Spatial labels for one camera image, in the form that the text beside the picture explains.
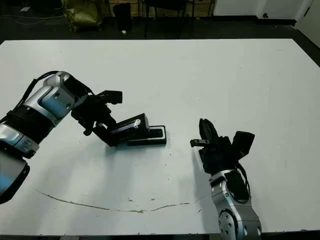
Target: chair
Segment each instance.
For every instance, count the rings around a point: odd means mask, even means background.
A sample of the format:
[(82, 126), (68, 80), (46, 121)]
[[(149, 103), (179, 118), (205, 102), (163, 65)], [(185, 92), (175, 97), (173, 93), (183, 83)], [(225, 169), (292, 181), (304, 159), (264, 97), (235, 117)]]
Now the chair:
[(148, 31), (150, 7), (154, 8), (155, 18), (158, 17), (157, 8), (175, 10), (177, 11), (178, 17), (180, 16), (180, 11), (182, 11), (182, 17), (184, 17), (187, 3), (192, 3), (192, 19), (194, 18), (195, 0), (145, 0), (144, 3), (145, 3), (145, 9), (146, 9), (146, 18), (147, 18), (145, 23), (145, 28), (144, 28), (145, 38), (147, 37), (147, 31)]

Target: black rectangular object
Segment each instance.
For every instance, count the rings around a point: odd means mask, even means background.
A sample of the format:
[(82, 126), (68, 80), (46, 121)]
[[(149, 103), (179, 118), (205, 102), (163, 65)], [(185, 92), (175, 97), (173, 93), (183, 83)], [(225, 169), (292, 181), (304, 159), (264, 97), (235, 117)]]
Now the black rectangular object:
[(149, 133), (149, 123), (147, 116), (142, 113), (127, 120), (118, 122), (109, 129), (113, 138), (117, 142), (123, 142), (132, 138), (139, 138)]
[(142, 145), (165, 145), (167, 143), (166, 127), (149, 126), (148, 134), (142, 137), (134, 137), (128, 140), (128, 146), (142, 146)]

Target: chair leg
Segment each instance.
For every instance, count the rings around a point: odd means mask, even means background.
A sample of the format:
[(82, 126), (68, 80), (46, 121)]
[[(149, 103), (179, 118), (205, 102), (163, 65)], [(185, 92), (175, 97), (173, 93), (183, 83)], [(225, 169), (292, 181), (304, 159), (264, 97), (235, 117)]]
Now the chair leg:
[(110, 2), (109, 2), (109, 0), (105, 0), (105, 4), (108, 6), (109, 17), (112, 17), (112, 13), (111, 13), (111, 8), (110, 8)]
[(144, 1), (141, 0), (141, 15), (142, 15), (142, 18), (144, 17)]
[(195, 1), (196, 0), (192, 0), (192, 18), (195, 16)]
[(138, 1), (138, 18), (140, 18), (140, 0), (137, 0)]
[(210, 17), (210, 12), (211, 12), (212, 1), (213, 1), (213, 0), (210, 0), (209, 10), (208, 10), (208, 17)]
[(148, 30), (148, 23), (149, 23), (149, 11), (150, 6), (149, 4), (145, 4), (145, 11), (146, 11), (146, 20), (145, 20), (145, 27), (144, 27), (144, 38), (147, 38), (147, 30)]

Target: silver robot arm segment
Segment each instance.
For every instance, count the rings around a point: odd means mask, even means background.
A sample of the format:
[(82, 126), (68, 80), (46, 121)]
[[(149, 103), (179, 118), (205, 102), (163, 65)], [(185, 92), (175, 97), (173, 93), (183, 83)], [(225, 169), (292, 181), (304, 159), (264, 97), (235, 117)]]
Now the silver robot arm segment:
[(260, 240), (261, 224), (251, 206), (250, 185), (239, 160), (249, 153), (255, 135), (237, 131), (233, 142), (218, 136), (214, 125), (200, 119), (202, 139), (192, 139), (191, 147), (203, 147), (199, 155), (203, 169), (211, 175), (211, 197), (218, 212), (223, 240)]
[[(28, 98), (41, 79), (43, 86)], [(10, 200), (27, 177), (30, 167), (23, 158), (31, 158), (39, 143), (89, 93), (69, 73), (51, 71), (34, 79), (17, 106), (0, 120), (0, 204)]]

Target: black cable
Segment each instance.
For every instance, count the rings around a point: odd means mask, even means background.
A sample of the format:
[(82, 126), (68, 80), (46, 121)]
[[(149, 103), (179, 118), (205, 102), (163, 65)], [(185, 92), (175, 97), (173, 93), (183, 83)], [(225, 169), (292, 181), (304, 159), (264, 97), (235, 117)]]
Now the black cable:
[(244, 167), (239, 162), (236, 164), (236, 167), (242, 173), (242, 175), (244, 177), (244, 180), (245, 180), (245, 186), (248, 188), (249, 196), (251, 197), (250, 185), (249, 185), (249, 181), (248, 181), (246, 170), (244, 169)]
[(29, 97), (30, 93), (32, 92), (32, 90), (34, 89), (35, 85), (41, 80), (44, 79), (50, 75), (56, 74), (58, 71), (48, 71), (44, 74), (42, 74), (41, 76), (39, 76), (38, 78), (35, 78), (32, 80), (32, 82), (30, 83), (30, 85), (28, 86), (28, 88), (26, 89), (25, 93), (23, 94), (21, 100), (17, 103), (17, 105), (14, 107), (13, 110), (15, 110), (17, 107), (19, 107), (21, 104), (24, 104), (25, 101), (27, 100), (27, 98)]

